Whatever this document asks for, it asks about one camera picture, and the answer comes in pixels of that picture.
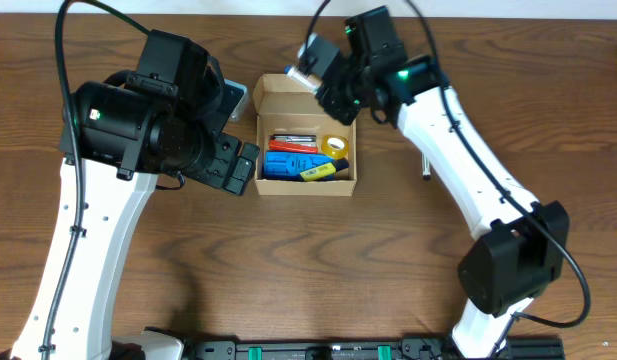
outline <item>yellow tape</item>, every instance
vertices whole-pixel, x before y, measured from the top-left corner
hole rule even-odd
[[[335,160],[343,159],[348,154],[348,140],[341,136],[326,135],[321,142],[321,152]]]

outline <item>blue object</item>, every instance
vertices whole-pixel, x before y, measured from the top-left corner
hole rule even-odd
[[[323,154],[299,154],[285,151],[267,151],[264,162],[264,177],[268,180],[297,180],[299,173],[333,161]],[[322,180],[333,180],[328,175]]]

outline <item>wooden surface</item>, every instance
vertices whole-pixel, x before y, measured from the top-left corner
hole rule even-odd
[[[294,62],[307,18],[136,16],[190,36],[227,78],[252,89]],[[52,15],[0,15],[0,351],[32,307],[59,200],[61,99]],[[500,160],[571,216],[568,247],[593,308],[581,327],[521,321],[513,334],[559,334],[569,359],[617,359],[617,22],[435,19],[446,71]],[[410,53],[426,46],[397,22]],[[132,69],[145,37],[111,17],[71,15],[73,90]],[[340,19],[318,31],[345,47]],[[472,245],[443,186],[421,180],[419,153],[364,113],[352,198],[233,197],[189,182],[155,194],[135,232],[113,334],[155,325],[242,340],[386,338],[445,333],[465,297],[456,266]],[[251,108],[227,131],[255,140]],[[532,305],[576,316],[572,272]]]

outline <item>white backdrop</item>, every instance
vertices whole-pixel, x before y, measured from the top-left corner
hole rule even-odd
[[[322,0],[104,0],[125,13],[312,15]],[[617,0],[415,0],[426,16],[617,19]],[[61,0],[0,0],[0,12],[56,12]],[[325,16],[356,15],[388,5],[393,16],[412,16],[402,0],[333,0]],[[76,4],[74,12],[96,12]]]

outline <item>open box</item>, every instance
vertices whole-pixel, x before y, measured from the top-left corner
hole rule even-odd
[[[255,168],[255,185],[259,195],[324,195],[351,196],[357,183],[357,125],[344,126],[324,113],[315,96],[283,74],[264,74],[253,91],[257,109],[257,145],[261,151]],[[317,147],[325,135],[338,135],[348,140],[346,159],[349,168],[335,173],[335,180],[295,182],[266,180],[265,153],[273,134],[316,135]]]

